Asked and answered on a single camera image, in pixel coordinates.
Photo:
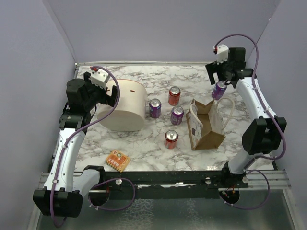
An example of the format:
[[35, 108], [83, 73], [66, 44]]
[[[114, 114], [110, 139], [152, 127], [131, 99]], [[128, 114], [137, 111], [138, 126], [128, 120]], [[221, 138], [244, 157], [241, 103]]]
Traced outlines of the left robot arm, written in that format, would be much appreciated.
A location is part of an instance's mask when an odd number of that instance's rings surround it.
[[82, 79], [67, 82], [67, 103], [59, 120], [52, 168], [43, 187], [33, 194], [34, 203], [45, 216], [76, 218], [90, 189], [105, 186], [103, 167], [88, 166], [77, 178], [74, 171], [87, 129], [94, 124], [91, 110], [97, 104], [106, 104], [114, 111], [119, 103], [119, 83], [109, 89], [106, 84], [110, 79], [115, 79], [111, 72], [94, 68]]

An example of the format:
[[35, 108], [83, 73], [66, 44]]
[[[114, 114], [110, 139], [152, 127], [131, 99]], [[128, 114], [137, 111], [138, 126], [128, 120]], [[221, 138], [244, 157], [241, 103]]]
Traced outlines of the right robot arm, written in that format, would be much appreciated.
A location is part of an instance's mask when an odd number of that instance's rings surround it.
[[246, 68], [246, 50], [243, 47], [215, 45], [216, 61], [207, 64], [206, 70], [211, 84], [215, 84], [214, 74], [226, 85], [232, 85], [242, 97], [251, 123], [242, 136], [243, 149], [227, 162], [220, 176], [225, 187], [236, 185], [245, 176], [245, 171], [259, 158], [285, 143], [286, 119], [279, 117], [266, 102], [256, 76], [255, 68]]

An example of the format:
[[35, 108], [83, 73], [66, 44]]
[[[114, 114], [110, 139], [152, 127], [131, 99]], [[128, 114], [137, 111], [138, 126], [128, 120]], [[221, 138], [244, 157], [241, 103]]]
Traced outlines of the purple soda can carried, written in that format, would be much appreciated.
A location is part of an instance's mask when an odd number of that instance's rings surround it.
[[224, 81], [217, 82], [212, 91], [212, 98], [215, 100], [219, 100], [220, 98], [222, 98], [226, 89], [227, 89], [227, 86]]

